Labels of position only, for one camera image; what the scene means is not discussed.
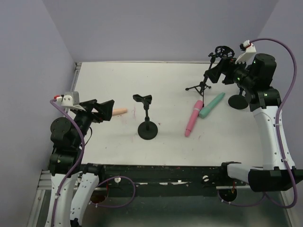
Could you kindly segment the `beige microphone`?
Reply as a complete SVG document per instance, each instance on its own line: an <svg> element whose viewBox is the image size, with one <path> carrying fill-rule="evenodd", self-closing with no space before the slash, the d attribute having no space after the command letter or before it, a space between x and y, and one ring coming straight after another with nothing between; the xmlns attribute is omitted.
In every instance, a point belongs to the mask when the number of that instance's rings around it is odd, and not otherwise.
<svg viewBox="0 0 303 227"><path fill-rule="evenodd" d="M128 112L127 108L119 108L119 109L114 109L112 115L113 116L122 115L122 114L125 114L127 112Z"/></svg>

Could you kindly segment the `black tripod shock-mount stand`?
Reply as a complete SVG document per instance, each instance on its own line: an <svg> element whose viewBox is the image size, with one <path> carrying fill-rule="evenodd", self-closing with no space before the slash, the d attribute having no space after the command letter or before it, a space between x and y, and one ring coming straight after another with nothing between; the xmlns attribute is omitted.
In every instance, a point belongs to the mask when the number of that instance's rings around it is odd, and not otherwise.
<svg viewBox="0 0 303 227"><path fill-rule="evenodd" d="M211 52L208 54L208 57L210 57L210 65L209 65L209 68L208 70L204 73L204 79L203 81L201 81L198 85L195 85L195 86L192 86L192 87L187 87L185 88L186 91L189 91L191 89L195 89L196 92L202 97L202 101L204 101L204 96L205 96L205 90L208 88L208 89L211 89L212 87L207 85L207 80L210 78L210 72L209 70L212 69L212 66L215 62L215 60L217 58L233 58L235 55L234 53L234 50L231 49L230 47L228 46L224 46L224 45L221 45L221 46L217 46L215 48L215 51L214 52Z"/></svg>

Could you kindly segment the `pink microphone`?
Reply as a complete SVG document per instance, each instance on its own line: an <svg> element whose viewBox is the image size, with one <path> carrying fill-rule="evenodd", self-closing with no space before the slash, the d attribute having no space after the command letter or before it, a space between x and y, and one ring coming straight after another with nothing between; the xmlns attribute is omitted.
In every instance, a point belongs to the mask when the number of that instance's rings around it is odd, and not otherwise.
<svg viewBox="0 0 303 227"><path fill-rule="evenodd" d="M194 109L193 112L189 118L189 121L187 123L186 126L186 130L185 130L185 137L189 137L189 135L191 134L191 131L193 130L193 127L196 123L196 119L199 115L199 112L202 110L203 108L203 101L202 100L197 100L197 102L194 105Z"/></svg>

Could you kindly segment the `black round-base clip stand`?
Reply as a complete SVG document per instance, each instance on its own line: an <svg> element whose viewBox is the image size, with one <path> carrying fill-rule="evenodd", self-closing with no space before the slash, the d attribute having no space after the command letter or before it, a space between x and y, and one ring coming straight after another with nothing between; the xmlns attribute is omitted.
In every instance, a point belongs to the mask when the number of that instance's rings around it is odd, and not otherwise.
<svg viewBox="0 0 303 227"><path fill-rule="evenodd" d="M143 103L143 108L145 110L145 119L138 127L138 135L144 140L152 140L158 134L157 125L150 121L148 110L152 103L152 95L141 96L139 94L133 95L133 100L136 102Z"/></svg>

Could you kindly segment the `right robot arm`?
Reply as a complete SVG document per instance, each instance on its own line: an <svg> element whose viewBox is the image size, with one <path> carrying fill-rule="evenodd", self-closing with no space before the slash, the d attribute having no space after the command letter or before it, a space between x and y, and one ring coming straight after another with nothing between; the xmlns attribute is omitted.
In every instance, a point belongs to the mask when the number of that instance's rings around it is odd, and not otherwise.
<svg viewBox="0 0 303 227"><path fill-rule="evenodd" d="M222 83L236 83L245 91L245 100L258 126L263 167L237 162L223 163L222 166L230 178L247 183L254 192L287 191L303 179L302 170L296 169L287 151L282 113L279 111L282 106L279 91L270 85L275 70L275 58L259 53L250 66L223 57L215 67L205 72L212 83L217 83L224 75Z"/></svg>

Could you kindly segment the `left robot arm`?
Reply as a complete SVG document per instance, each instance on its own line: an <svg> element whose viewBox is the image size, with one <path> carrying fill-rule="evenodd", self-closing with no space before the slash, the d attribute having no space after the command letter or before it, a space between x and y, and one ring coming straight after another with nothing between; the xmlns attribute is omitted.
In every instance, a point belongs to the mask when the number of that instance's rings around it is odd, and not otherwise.
<svg viewBox="0 0 303 227"><path fill-rule="evenodd" d="M73 190L78 177L85 150L84 137L90 125L110 121L114 100L98 103L96 99L81 102L81 110L73 110L75 118L71 118L56 98L51 105L63 116L55 119L50 127L53 151L49 160L51 173L51 200L47 227L69 227Z"/></svg>

